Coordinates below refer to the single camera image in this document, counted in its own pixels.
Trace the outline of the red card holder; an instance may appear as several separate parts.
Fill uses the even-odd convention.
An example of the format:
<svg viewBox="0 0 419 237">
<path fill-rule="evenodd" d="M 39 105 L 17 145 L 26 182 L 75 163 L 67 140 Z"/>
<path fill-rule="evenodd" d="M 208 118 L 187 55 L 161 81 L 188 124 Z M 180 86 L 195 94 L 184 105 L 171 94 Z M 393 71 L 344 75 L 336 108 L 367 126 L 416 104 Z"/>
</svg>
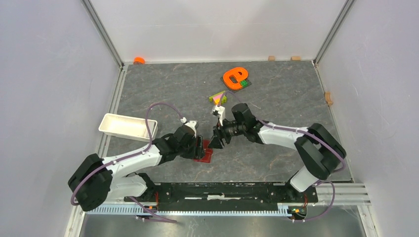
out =
<svg viewBox="0 0 419 237">
<path fill-rule="evenodd" d="M 193 161 L 196 162 L 204 162 L 204 163 L 210 163 L 211 162 L 211 157 L 213 154 L 213 150 L 211 148 L 209 148 L 209 143 L 210 140 L 203 140 L 203 157 L 202 159 L 195 159 L 195 157 L 193 158 Z"/>
</svg>

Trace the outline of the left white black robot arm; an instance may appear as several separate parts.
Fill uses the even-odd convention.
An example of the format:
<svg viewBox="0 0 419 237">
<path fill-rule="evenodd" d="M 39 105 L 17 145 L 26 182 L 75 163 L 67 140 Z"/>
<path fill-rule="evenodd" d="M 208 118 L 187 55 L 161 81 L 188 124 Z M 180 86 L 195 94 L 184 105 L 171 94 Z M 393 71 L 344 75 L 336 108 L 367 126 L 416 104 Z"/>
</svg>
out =
<svg viewBox="0 0 419 237">
<path fill-rule="evenodd" d="M 150 201 L 155 187 L 147 175 L 137 171 L 173 161 L 176 157 L 201 159 L 205 156 L 203 138 L 187 126 L 154 139 L 150 144 L 125 154 L 100 158 L 87 156 L 68 181 L 71 204 L 88 212 L 103 202 L 125 197 Z"/>
</svg>

